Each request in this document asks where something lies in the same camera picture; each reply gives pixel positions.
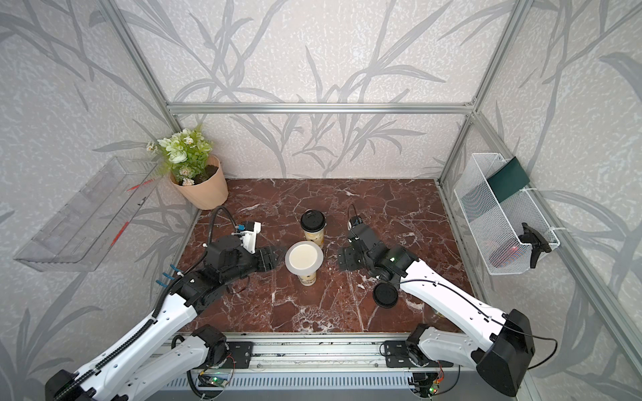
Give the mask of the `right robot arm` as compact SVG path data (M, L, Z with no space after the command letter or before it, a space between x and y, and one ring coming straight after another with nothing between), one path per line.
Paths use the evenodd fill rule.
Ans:
M419 367L449 362L476 369L493 389L516 396L535 354L528 317L516 309L503 312L469 295L406 248L388 247L358 217L350 219L348 227L349 244L339 249L339 269L364 269L376 278L372 295L378 306L394 307L400 292L405 292L461 330L418 325L406 339L410 360Z

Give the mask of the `milk tea paper cup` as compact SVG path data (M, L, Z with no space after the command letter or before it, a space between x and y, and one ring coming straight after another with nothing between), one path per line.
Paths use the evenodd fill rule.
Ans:
M304 235L307 241L314 242L320 248L324 247L324 230L320 232L314 232L314 233L309 233L304 231Z

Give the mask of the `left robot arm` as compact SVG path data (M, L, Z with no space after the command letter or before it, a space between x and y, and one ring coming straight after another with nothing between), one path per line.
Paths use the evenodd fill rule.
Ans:
M250 251L245 237L232 234L207 245L202 258L162 292L152 312L98 357L75 372L58 371L45 384L48 400L144 400L179 374L225 364L226 336L205 325L174 349L150 356L182 327L221 299L229 286L256 272L271 272L285 247Z

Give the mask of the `round leak-proof paper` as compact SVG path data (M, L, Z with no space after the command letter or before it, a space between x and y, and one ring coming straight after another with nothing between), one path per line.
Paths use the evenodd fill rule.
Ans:
M289 272L297 276L310 276L317 272L323 264L322 249L314 242L297 242L287 250L285 265Z

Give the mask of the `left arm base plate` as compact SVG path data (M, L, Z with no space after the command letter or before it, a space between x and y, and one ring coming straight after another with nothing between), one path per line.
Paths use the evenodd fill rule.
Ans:
M253 342L227 343L227 358L221 369L249 369L253 346Z

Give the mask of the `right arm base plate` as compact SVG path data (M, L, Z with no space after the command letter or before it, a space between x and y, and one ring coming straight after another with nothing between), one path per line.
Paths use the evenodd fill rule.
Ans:
M454 368L455 364L450 362L426 360L416 363L411 359L406 342L404 340L387 340L378 347L380 356L384 359L388 369L432 369Z

